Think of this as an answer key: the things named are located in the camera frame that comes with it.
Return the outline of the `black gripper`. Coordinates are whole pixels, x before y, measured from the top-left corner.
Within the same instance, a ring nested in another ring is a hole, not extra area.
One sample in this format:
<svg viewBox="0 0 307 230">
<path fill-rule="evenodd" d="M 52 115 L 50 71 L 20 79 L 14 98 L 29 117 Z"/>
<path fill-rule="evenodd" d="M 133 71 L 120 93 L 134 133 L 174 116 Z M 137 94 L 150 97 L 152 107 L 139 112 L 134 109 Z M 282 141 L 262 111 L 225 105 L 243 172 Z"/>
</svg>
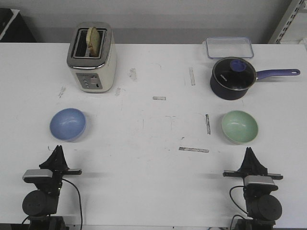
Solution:
<svg viewBox="0 0 307 230">
<path fill-rule="evenodd" d="M 52 179 L 45 184 L 35 184 L 38 190 L 43 191 L 45 194 L 50 196 L 59 196 L 60 190 L 62 188 L 63 176 L 66 175 L 81 175 L 81 169 L 69 169 L 62 146 L 57 145 L 53 150 L 49 158 L 39 165 L 39 168 L 60 168 L 66 171 L 52 171 Z"/>
<path fill-rule="evenodd" d="M 241 166 L 239 168 L 240 171 L 224 170 L 223 171 L 223 176 L 224 177 L 242 178 L 243 181 L 244 181 L 244 178 L 246 176 L 254 175 L 254 174 L 250 174 L 250 173 L 245 173 L 245 172 L 249 171 L 250 165 L 251 165 L 251 172 L 252 173 L 267 173 L 268 172 L 268 169 L 266 167 L 264 167 L 259 162 L 259 160 L 255 156 L 252 148 L 247 147 L 244 159 L 243 159 L 242 164 L 241 164 Z M 271 177 L 273 179 L 273 181 L 274 180 L 282 180 L 283 179 L 283 175 L 281 175 L 281 174 L 273 174 L 273 173 L 269 173 L 267 175 L 258 175 L 258 176 L 269 176 L 269 177 Z"/>
</svg>

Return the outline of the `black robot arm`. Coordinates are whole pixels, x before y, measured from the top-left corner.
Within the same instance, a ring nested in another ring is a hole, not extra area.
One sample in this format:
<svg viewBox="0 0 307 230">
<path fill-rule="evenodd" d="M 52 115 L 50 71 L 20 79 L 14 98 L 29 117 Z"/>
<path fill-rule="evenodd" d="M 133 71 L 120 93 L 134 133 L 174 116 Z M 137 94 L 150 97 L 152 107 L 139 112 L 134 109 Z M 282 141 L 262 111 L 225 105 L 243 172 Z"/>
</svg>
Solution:
<svg viewBox="0 0 307 230">
<path fill-rule="evenodd" d="M 236 214 L 234 219 L 239 217 L 231 230 L 272 230 L 282 215 L 282 205 L 280 201 L 271 195 L 271 192 L 277 191 L 278 186 L 275 180 L 282 180 L 281 174 L 268 173 L 255 156 L 251 147 L 246 148 L 245 156 L 240 168 L 236 171 L 225 170 L 224 177 L 235 177 L 243 180 L 243 185 L 237 185 L 229 190 L 229 196 L 232 202 L 246 214 L 246 217 Z M 241 208 L 233 199 L 232 191 L 236 188 L 242 188 L 243 197 L 246 204 L 246 210 Z"/>
<path fill-rule="evenodd" d="M 63 182 L 76 187 L 64 179 L 66 175 L 81 175 L 81 169 L 70 169 L 66 163 L 63 148 L 57 145 L 49 158 L 38 169 L 27 170 L 23 181 L 34 184 L 36 190 L 28 193 L 22 203 L 27 215 L 29 230 L 68 230 L 64 217 L 57 216 L 59 195 Z"/>
</svg>

